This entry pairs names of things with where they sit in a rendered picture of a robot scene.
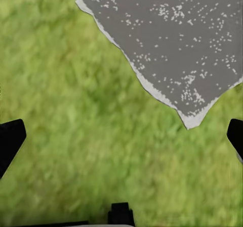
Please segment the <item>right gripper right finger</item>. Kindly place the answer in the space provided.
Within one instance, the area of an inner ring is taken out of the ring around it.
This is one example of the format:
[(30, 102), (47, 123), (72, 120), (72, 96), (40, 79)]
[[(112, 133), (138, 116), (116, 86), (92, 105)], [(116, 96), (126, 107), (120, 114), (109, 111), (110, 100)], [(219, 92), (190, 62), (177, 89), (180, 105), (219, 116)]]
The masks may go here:
[(227, 137), (236, 149), (239, 158), (243, 161), (243, 121), (231, 119), (228, 126)]

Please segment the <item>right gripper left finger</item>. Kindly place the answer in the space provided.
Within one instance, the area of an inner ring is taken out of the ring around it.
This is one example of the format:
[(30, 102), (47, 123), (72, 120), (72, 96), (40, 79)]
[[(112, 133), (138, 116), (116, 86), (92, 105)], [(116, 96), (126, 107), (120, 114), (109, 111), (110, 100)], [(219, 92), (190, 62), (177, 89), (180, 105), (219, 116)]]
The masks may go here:
[(22, 119), (0, 124), (0, 179), (13, 161), (26, 138)]

